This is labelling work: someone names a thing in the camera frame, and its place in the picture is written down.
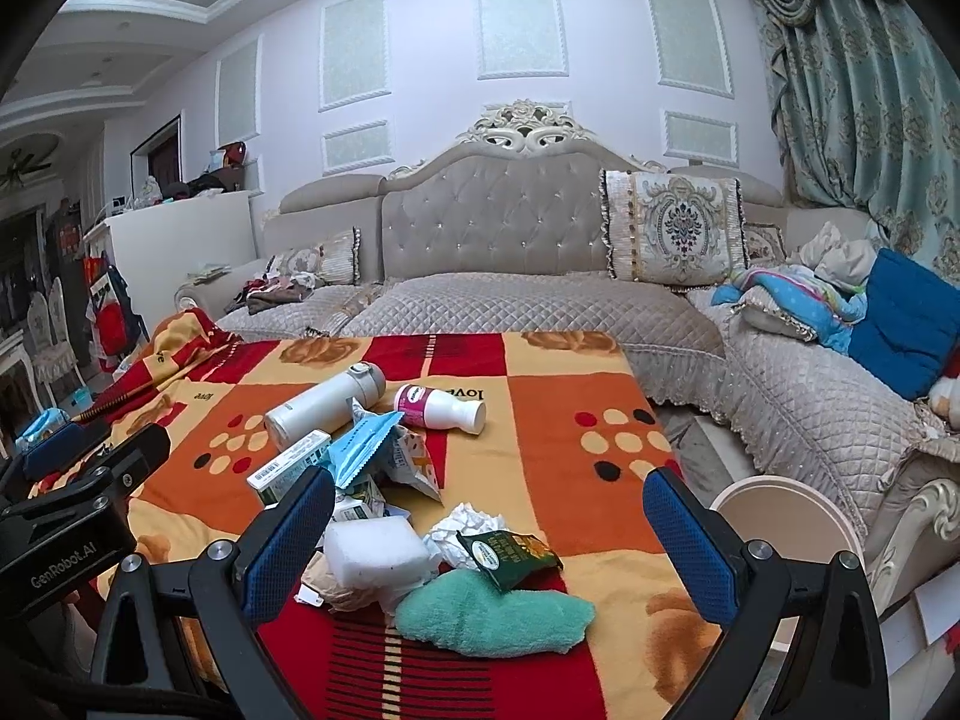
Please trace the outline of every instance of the ceiling fan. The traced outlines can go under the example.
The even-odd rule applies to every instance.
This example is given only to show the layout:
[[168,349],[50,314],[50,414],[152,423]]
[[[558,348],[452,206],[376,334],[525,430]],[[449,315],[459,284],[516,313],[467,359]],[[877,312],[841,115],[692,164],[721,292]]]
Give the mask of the ceiling fan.
[[34,160],[34,157],[35,154],[24,155],[22,148],[15,148],[11,151],[10,165],[7,165],[6,170],[0,172],[0,190],[12,191],[14,189],[22,189],[24,177],[51,167],[52,163],[50,162],[31,165],[30,162]]

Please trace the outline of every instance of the green towel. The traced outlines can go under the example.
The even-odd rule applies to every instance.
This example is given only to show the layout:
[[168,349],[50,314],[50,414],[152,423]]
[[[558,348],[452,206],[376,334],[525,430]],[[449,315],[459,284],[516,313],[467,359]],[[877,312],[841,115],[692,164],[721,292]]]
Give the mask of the green towel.
[[457,568],[397,607],[400,635],[472,658],[566,653],[584,640],[593,604],[555,590],[501,593],[479,571]]

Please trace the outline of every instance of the green floral curtain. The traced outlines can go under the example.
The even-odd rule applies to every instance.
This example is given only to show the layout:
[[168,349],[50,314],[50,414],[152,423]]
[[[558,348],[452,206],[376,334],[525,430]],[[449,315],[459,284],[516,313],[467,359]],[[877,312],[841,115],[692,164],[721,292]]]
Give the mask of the green floral curtain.
[[903,0],[753,0],[800,196],[960,284],[960,80]]

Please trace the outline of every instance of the white thermos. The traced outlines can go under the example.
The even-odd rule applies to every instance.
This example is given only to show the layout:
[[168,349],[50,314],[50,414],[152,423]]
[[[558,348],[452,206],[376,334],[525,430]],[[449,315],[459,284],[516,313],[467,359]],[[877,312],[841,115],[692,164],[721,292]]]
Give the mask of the white thermos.
[[346,425],[350,401],[356,398],[369,409],[387,389],[383,371],[372,362],[356,362],[343,373],[301,392],[269,410],[263,421],[277,449],[294,445],[312,430],[331,435]]
[[442,389],[405,384],[394,398],[394,409],[403,412],[403,424],[447,430],[458,427],[479,435],[487,421],[487,404],[482,400],[461,400]]

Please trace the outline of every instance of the teal cloth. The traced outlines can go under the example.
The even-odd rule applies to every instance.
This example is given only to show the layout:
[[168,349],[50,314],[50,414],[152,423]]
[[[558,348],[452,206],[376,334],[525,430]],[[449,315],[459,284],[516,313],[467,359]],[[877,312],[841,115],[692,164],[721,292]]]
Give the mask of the teal cloth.
[[960,80],[904,0],[754,0],[801,196],[960,285]]
[[457,568],[404,598],[394,624],[404,638],[471,658],[518,658],[569,652],[594,614],[581,598],[555,590],[501,593],[479,571]]

